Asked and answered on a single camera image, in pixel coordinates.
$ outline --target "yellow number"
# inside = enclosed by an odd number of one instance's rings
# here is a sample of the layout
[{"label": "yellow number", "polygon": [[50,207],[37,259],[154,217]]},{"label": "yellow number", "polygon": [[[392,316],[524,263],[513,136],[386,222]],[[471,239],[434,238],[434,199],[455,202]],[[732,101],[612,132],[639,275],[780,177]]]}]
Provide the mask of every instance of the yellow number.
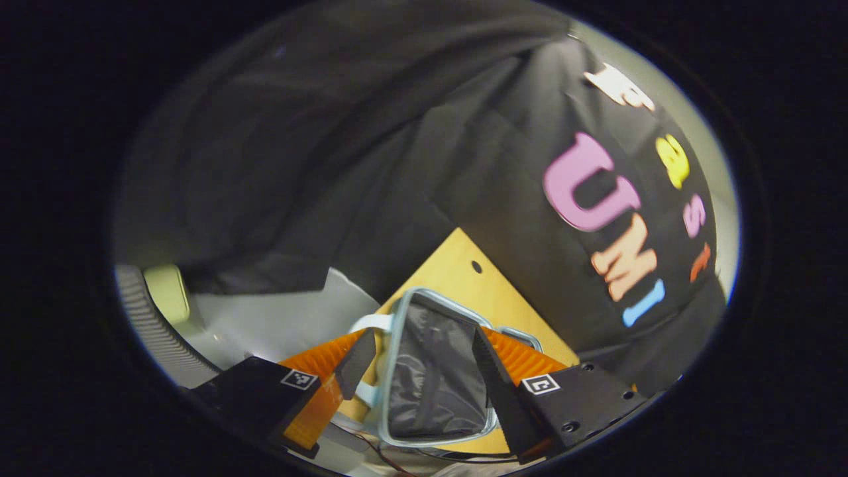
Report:
[{"label": "yellow number", "polygon": [[689,160],[677,139],[671,134],[656,139],[656,153],[668,170],[668,178],[675,188],[683,188],[683,181],[689,177]]}]

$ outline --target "white strap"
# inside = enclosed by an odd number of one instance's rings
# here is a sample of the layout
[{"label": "white strap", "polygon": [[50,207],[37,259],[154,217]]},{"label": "white strap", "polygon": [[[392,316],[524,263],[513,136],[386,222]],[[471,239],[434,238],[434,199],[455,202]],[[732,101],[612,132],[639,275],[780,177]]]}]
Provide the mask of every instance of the white strap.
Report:
[{"label": "white strap", "polygon": [[356,395],[368,405],[368,407],[373,408],[375,404],[377,404],[377,387],[367,384],[365,381],[360,381],[360,383],[356,386]]},{"label": "white strap", "polygon": [[356,320],[354,326],[350,328],[350,333],[355,333],[365,328],[379,328],[384,331],[392,329],[392,319],[394,315],[365,315],[359,320]]}]

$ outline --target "wooden board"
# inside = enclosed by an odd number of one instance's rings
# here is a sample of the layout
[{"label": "wooden board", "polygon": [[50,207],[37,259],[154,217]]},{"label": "wooden board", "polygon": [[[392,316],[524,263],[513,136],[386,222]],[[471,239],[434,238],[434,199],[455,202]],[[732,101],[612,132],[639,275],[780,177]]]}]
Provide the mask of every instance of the wooden board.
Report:
[{"label": "wooden board", "polygon": [[[480,251],[468,236],[457,228],[430,255],[398,291],[376,313],[388,314],[394,302],[407,289],[427,287],[453,301],[476,311],[494,327],[509,326],[529,333],[542,343],[544,354],[563,364],[579,363],[577,355],[548,326],[526,300],[513,288],[497,267]],[[384,351],[381,337],[377,336],[377,354]],[[377,374],[374,364],[365,373],[364,381],[374,384]],[[349,418],[362,422],[368,406],[359,398],[345,401],[339,408]],[[481,454],[508,453],[504,434],[495,429],[491,434],[440,448]]]}]

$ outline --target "colorful letters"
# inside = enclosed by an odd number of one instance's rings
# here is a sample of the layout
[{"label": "colorful letters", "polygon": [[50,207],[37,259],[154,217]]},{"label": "colorful letters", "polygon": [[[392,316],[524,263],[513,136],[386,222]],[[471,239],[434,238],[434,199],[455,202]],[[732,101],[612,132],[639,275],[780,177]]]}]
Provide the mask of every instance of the colorful letters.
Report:
[{"label": "colorful letters", "polygon": [[666,285],[662,282],[661,279],[658,279],[654,284],[654,289],[652,289],[647,295],[644,296],[642,300],[639,301],[636,305],[633,305],[624,310],[624,314],[622,314],[622,321],[624,321],[624,326],[630,328],[636,323],[636,320],[639,319],[642,315],[645,314],[646,311],[650,310],[653,305],[661,302],[663,298],[666,297]]},{"label": "colorful letters", "polygon": [[706,270],[706,264],[710,262],[710,245],[704,244],[704,249],[698,255],[698,258],[695,259],[695,263],[692,264],[692,272],[689,273],[689,282],[693,283],[696,278],[698,278],[698,273],[701,270]]},{"label": "colorful letters", "polygon": [[595,207],[583,209],[574,200],[574,189],[597,171],[611,171],[612,158],[606,150],[583,132],[576,135],[577,142],[557,158],[544,173],[544,191],[563,220],[578,230],[594,232],[610,223],[630,207],[641,206],[639,195],[624,177],[616,181],[616,191],[606,196]]},{"label": "colorful letters", "polygon": [[656,153],[660,155],[662,164],[666,166],[672,185],[678,189],[682,188],[683,181],[689,176],[689,160],[686,159],[683,146],[674,136],[666,134],[665,139],[662,137],[656,139]]},{"label": "colorful letters", "polygon": [[706,210],[704,209],[704,201],[700,199],[698,194],[692,196],[692,201],[686,204],[683,208],[683,223],[686,224],[686,233],[690,239],[694,239],[698,235],[700,226],[706,222]]},{"label": "colorful letters", "polygon": [[[653,104],[638,88],[630,86],[629,80],[615,68],[607,68],[597,75],[585,73],[586,77],[619,104],[645,106],[653,110]],[[584,209],[577,205],[574,191],[581,183],[598,171],[612,171],[614,164],[610,155],[593,137],[578,132],[576,142],[545,171],[543,187],[550,204],[572,227],[584,232],[594,232],[615,220],[627,209],[641,207],[639,194],[632,183],[624,177],[616,179],[616,190],[603,198],[597,205]],[[683,188],[689,176],[689,159],[677,139],[671,134],[656,139],[656,152],[666,167],[672,185]],[[706,208],[698,194],[683,208],[683,224],[691,239],[696,237],[706,223]],[[592,267],[604,276],[613,301],[620,301],[642,278],[657,267],[657,256],[653,249],[642,250],[648,238],[648,227],[639,213],[633,213],[628,230],[606,250],[591,256]],[[689,281],[694,282],[705,270],[711,257],[708,244],[692,265]],[[654,288],[634,306],[624,310],[624,326],[633,326],[654,305],[666,297],[666,287],[657,279]]]},{"label": "colorful letters", "polygon": [[656,269],[653,249],[639,252],[648,238],[642,216],[633,214],[630,228],[604,252],[592,254],[592,266],[609,283],[610,297],[619,301],[639,280]]}]

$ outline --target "black cloth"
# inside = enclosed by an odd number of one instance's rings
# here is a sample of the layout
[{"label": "black cloth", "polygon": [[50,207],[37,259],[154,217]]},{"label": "black cloth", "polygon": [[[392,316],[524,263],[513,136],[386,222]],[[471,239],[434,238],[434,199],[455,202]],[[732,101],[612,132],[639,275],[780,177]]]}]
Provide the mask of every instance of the black cloth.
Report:
[{"label": "black cloth", "polygon": [[[716,249],[709,190],[661,105],[621,106],[586,83],[602,64],[569,26],[515,0],[318,2],[272,22],[149,118],[126,161],[116,259],[176,263],[192,292],[219,294],[320,289],[336,267],[383,301],[461,227],[581,356],[667,386],[724,304],[714,259],[689,282],[704,244]],[[618,302],[589,257],[634,212],[581,232],[542,187],[577,132],[615,163],[577,188],[577,202],[590,207],[626,177],[644,250],[657,254]],[[682,190],[657,158],[668,133],[689,158]],[[692,194],[706,209],[697,239],[682,218]],[[623,311],[658,278],[665,299],[626,327]],[[680,317],[693,324],[672,326]]]}]

